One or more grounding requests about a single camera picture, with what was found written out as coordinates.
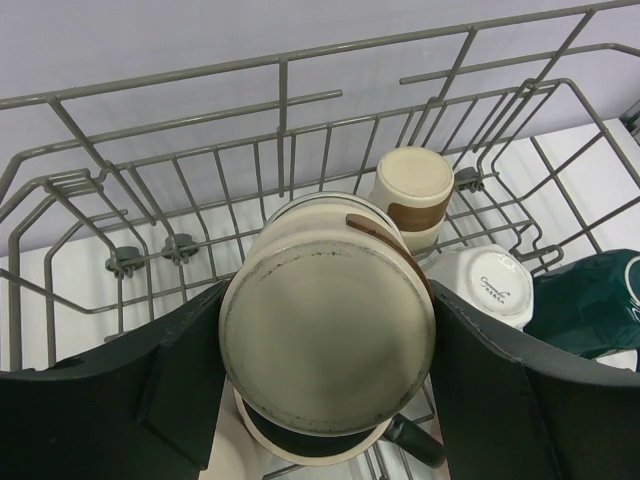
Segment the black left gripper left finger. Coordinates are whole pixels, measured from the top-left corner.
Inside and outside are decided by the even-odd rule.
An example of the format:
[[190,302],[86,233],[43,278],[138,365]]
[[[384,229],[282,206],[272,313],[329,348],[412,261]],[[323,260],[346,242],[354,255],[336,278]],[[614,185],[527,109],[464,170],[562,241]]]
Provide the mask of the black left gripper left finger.
[[5,479],[195,479],[225,383],[217,283],[176,310],[37,371],[1,376]]

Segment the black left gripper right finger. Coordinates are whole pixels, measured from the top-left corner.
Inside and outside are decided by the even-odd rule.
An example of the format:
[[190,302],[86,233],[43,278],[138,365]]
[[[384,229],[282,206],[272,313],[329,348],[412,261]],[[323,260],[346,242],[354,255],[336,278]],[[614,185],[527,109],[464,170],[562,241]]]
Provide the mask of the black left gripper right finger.
[[432,282],[430,377],[453,479],[636,479],[639,376],[564,352]]

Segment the cream mug with handle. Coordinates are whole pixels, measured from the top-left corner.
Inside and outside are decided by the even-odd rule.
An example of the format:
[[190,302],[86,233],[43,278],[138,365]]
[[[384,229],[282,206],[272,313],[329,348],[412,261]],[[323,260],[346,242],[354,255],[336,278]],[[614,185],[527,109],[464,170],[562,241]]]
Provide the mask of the cream mug with handle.
[[446,251],[426,264],[424,271],[428,279],[517,330],[533,317],[532,276],[497,244]]

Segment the white cup teal base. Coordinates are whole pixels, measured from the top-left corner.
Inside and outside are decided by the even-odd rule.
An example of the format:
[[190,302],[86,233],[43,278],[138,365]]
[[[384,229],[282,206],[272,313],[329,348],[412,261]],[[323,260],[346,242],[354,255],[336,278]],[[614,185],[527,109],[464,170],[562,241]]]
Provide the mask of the white cup teal base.
[[533,279],[534,310],[524,332],[594,360],[639,351],[639,252],[594,254]]

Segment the black skull mug red inside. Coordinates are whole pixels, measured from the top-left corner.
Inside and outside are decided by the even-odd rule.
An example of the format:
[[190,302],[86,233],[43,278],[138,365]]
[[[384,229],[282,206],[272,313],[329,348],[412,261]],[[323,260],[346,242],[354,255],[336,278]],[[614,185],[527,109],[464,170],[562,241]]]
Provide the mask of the black skull mug red inside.
[[234,394],[234,399],[252,437],[271,454],[298,465],[323,467],[343,463],[364,453],[379,440],[397,445],[432,468],[440,467],[446,459],[443,445],[400,413],[367,431],[321,437],[294,432],[267,420],[239,393]]

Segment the grey wire dish rack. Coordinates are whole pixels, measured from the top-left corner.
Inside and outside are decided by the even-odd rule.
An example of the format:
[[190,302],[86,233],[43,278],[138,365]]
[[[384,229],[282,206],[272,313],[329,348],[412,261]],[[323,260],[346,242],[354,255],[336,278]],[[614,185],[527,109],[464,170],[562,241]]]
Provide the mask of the grey wire dish rack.
[[289,200],[366,193],[385,150],[457,173],[431,259],[539,275],[639,244],[639,5],[605,1],[4,99],[66,139],[1,175],[1,376],[48,369],[230,278]]

